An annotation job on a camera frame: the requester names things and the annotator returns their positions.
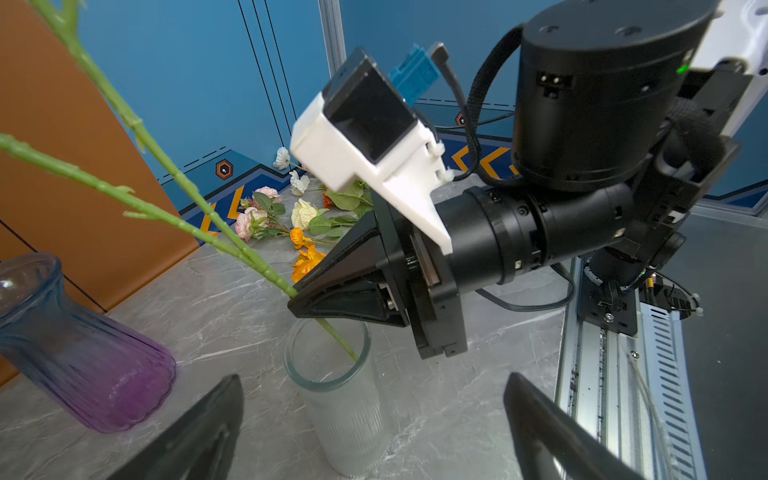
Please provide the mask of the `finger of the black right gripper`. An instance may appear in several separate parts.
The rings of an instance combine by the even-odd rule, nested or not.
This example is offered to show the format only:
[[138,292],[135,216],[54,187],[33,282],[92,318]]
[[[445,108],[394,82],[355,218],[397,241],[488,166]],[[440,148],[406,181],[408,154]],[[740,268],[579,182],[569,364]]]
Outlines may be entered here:
[[383,275],[369,273],[348,280],[302,280],[288,302],[297,318],[348,319],[399,328],[411,324],[399,298]]
[[301,295],[338,288],[372,272],[384,257],[378,223],[366,213],[327,256],[296,284]]

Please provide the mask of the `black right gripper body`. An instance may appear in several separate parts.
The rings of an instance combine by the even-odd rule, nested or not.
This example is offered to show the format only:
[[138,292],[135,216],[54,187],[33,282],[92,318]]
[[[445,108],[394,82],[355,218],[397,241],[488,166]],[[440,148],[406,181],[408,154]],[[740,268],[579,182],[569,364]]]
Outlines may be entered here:
[[372,195],[384,272],[423,359],[467,351],[460,294],[441,249],[380,195]]

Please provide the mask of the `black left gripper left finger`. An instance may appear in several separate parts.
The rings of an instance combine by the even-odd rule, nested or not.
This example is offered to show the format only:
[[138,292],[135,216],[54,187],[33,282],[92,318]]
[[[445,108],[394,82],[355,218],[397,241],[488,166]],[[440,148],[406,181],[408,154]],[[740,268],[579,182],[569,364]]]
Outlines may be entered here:
[[112,479],[225,479],[244,411],[238,375],[222,380]]

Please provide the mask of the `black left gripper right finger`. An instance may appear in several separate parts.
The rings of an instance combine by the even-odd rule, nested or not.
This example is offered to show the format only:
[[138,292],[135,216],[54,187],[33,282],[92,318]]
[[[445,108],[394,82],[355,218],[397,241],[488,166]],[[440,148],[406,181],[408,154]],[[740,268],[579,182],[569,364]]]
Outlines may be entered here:
[[504,407],[522,477],[639,479],[586,430],[519,373],[507,381]]

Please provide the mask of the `cream rose flower stem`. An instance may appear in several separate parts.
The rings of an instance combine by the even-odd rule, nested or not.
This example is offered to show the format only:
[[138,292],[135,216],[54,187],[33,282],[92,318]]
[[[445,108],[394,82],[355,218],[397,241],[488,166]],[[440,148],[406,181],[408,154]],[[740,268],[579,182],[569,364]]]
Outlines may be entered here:
[[290,215],[292,226],[294,229],[309,232],[314,237],[335,240],[343,237],[347,230],[359,221],[354,215],[328,216],[327,212],[327,209],[315,207],[299,199]]

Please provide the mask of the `clear ribbed glass vase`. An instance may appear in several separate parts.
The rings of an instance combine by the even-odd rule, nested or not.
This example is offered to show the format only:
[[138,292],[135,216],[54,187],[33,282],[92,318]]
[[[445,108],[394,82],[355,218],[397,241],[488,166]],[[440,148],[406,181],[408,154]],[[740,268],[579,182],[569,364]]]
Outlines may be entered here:
[[349,478],[367,475],[392,440],[369,326],[299,320],[288,334],[284,365],[330,466]]

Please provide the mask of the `pink peony flower stem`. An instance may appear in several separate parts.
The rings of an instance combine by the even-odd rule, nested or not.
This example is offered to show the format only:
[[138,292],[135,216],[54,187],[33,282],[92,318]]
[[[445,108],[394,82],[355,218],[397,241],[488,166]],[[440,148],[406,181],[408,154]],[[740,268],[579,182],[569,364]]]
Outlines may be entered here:
[[178,215],[136,197],[135,191],[128,186],[112,185],[74,164],[44,154],[9,134],[3,133],[1,135],[1,150],[13,158],[38,167],[50,174],[81,183],[128,206],[130,209],[123,213],[127,218],[161,221],[212,245],[220,252],[230,255],[251,267],[289,298],[295,298],[298,295],[298,291],[294,286],[278,274],[255,250],[247,246],[220,215],[215,212],[212,205],[200,194],[197,186],[182,173],[171,158],[162,150],[144,126],[143,120],[131,109],[107,79],[106,75],[93,61],[90,54],[83,47],[77,33],[79,5],[78,1],[64,1],[62,7],[58,9],[49,1],[33,1],[31,3],[32,8],[58,38],[63,47],[66,48],[76,65],[88,76],[107,103],[116,110],[123,125],[134,132],[137,146],[142,151],[149,150],[151,152],[167,173],[171,175],[172,179],[181,186],[193,203],[201,208],[205,218],[219,227],[229,241],[224,242],[216,236],[182,220]]

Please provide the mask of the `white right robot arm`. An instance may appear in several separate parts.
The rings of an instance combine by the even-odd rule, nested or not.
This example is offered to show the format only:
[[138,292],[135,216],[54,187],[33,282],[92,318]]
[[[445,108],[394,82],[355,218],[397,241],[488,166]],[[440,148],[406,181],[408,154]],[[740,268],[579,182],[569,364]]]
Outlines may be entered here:
[[442,44],[384,73],[352,51],[298,118],[291,153],[331,192],[366,183],[374,207],[295,284],[299,318],[410,327],[422,358],[467,348],[460,298],[586,256],[566,301],[629,336],[634,292],[683,244],[679,226],[736,154],[731,137],[767,88],[763,1],[564,1],[512,28],[456,101],[481,174],[477,122],[519,59],[517,176],[435,203],[465,174],[413,110]]

